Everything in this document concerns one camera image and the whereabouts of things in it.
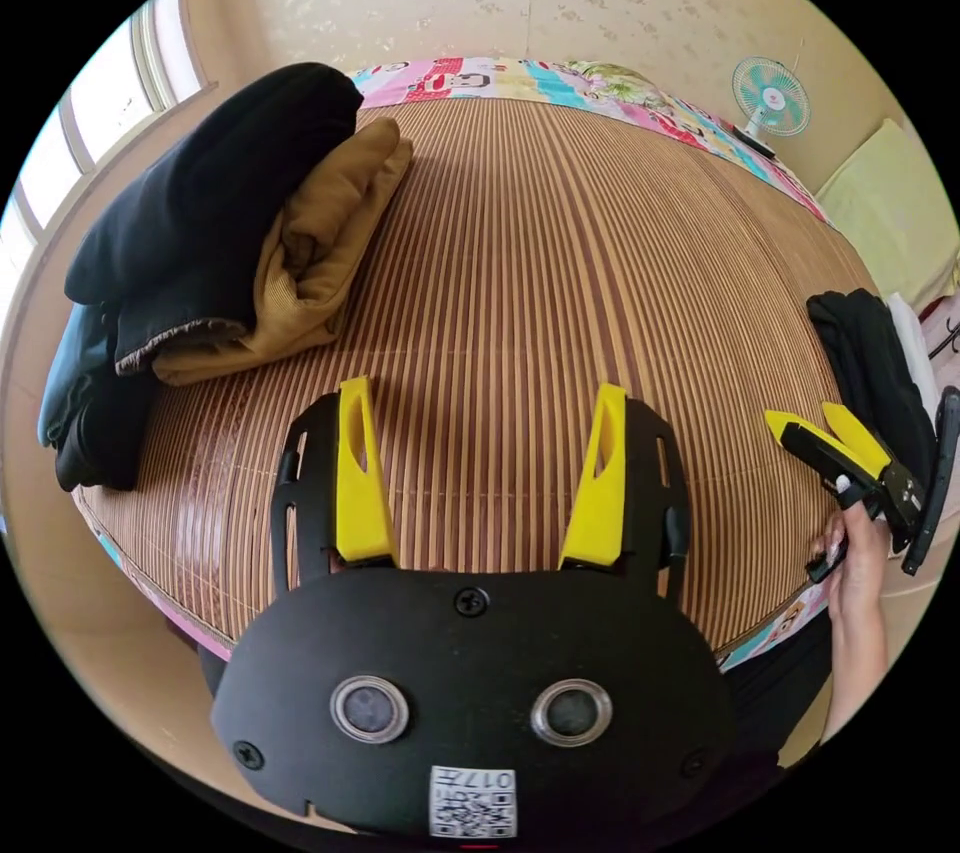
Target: sticker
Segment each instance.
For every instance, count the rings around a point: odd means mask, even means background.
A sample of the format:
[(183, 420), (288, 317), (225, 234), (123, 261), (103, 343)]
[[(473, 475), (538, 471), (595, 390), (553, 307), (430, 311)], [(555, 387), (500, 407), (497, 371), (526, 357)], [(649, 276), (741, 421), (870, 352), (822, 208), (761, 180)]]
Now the sticker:
[(513, 770), (435, 766), (430, 772), (430, 835), (504, 839), (517, 835)]

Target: window frame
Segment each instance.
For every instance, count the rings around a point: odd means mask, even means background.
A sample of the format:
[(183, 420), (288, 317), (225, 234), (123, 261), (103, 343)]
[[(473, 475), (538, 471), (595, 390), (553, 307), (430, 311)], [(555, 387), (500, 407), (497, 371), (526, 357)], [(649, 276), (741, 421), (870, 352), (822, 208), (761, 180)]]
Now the window frame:
[[(204, 75), (196, 51), (194, 50), (184, 0), (177, 1), (180, 12), (180, 29), (183, 31), (187, 54), (190, 58), (190, 66), (197, 78), (197, 93), (203, 93), (205, 90), (210, 89), (212, 84)], [(39, 244), (45, 234), (52, 233), (55, 230), (56, 224), (62, 219), (60, 216), (61, 210), (64, 207), (69, 207), (76, 203), (79, 196), (78, 191), (82, 190), (90, 176), (110, 163), (119, 148), (122, 148), (124, 144), (142, 134), (152, 123), (156, 122), (157, 119), (170, 110), (176, 108), (180, 103), (188, 102), (193, 96), (197, 95), (192, 94), (184, 100), (177, 99), (167, 73), (167, 68), (164, 65), (163, 56), (160, 53), (160, 40), (156, 24), (156, 0), (147, 0), (147, 2), (130, 17), (133, 61), (137, 76), (140, 80), (140, 86), (147, 98), (147, 102), (150, 104), (151, 112), (149, 116), (137, 123), (126, 134), (119, 137), (99, 161), (94, 161), (80, 134), (80, 127), (77, 124), (77, 116), (73, 107), (72, 83), (67, 87), (66, 93), (60, 98), (60, 102), (56, 106), (56, 112), (60, 120), (60, 128), (63, 131), (67, 147), (70, 150), (70, 154), (79, 172), (77, 182), (66, 197), (64, 197), (60, 207), (54, 212), (50, 218), (50, 222), (45, 227), (40, 224), (30, 205), (30, 201), (27, 199), (20, 176), (17, 177), (16, 183), (11, 191), (17, 207), (20, 210), (24, 225), (35, 244)]]
[[(167, 75), (164, 59), (160, 53), (160, 39), (155, 16), (156, 0), (148, 0), (129, 18), (131, 26), (131, 40), (133, 47), (134, 66), (138, 79), (151, 107), (151, 112), (135, 124), (126, 133), (119, 136), (115, 142), (99, 158), (94, 160), (80, 134), (74, 111), (72, 91), (73, 83), (60, 98), (52, 111), (56, 113), (60, 128), (64, 135), (67, 148), (73, 158), (79, 173), (75, 183), (53, 211), (46, 225), (40, 223), (27, 197), (21, 176), (17, 176), (10, 197), (13, 199), (20, 214), (21, 222), (28, 237), (33, 241), (33, 249), (26, 265), (17, 277), (17, 285), (11, 302), (5, 312), (0, 315), (0, 356), (5, 356), (9, 347), (10, 338), (19, 328), (19, 317), (23, 306), (30, 296), (33, 280), (37, 270), (45, 262), (48, 250), (55, 242), (56, 236), (63, 225), (68, 221), (71, 210), (80, 204), (96, 183), (106, 174), (116, 162), (155, 124), (162, 123), (167, 117), (175, 115), (187, 107), (194, 100), (207, 96), (219, 86), (211, 82), (202, 70), (193, 37), (190, 32), (190, 21), (187, 15), (185, 0), (177, 0), (178, 22), (181, 31), (183, 48), (187, 60), (184, 66), (189, 66), (196, 79), (196, 89), (178, 99)], [(166, 28), (173, 29), (173, 18), (166, 17)], [(0, 363), (0, 381), (5, 378), (6, 366)]]

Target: yellow pillow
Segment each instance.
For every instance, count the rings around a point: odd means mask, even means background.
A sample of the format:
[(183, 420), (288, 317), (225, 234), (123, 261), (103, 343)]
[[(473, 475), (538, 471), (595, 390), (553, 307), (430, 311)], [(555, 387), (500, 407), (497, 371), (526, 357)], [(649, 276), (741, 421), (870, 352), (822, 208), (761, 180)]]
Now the yellow pillow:
[(925, 151), (886, 119), (817, 194), (880, 293), (921, 311), (960, 282), (960, 229)]

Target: electric fan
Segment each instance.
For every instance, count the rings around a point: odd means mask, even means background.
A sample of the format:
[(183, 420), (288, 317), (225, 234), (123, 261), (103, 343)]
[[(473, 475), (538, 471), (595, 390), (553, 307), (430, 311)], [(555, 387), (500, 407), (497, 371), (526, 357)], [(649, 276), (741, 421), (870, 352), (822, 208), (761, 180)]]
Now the electric fan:
[(749, 56), (733, 71), (733, 95), (747, 116), (743, 129), (733, 127), (737, 139), (772, 159), (776, 154), (760, 140), (761, 131), (794, 136), (810, 122), (810, 100), (800, 81), (782, 63)]

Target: bamboo mat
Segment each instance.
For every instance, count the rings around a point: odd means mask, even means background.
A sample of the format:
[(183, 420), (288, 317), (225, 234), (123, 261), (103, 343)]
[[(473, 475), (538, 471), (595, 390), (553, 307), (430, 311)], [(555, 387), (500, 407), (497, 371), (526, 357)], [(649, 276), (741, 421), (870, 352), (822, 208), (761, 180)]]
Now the bamboo mat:
[[(767, 407), (836, 386), (807, 296), (873, 285), (836, 232), (748, 172), (613, 119), (449, 100), (394, 116), (415, 159), (332, 347), (156, 404), (133, 493), (77, 503), (129, 571), (232, 645), (272, 600), (269, 501), (290, 421), (371, 377), (404, 566), (554, 567), (597, 388), (677, 433), (694, 533), (683, 607), (715, 649), (804, 584), (830, 501)], [(289, 560), (295, 575), (295, 558)]]

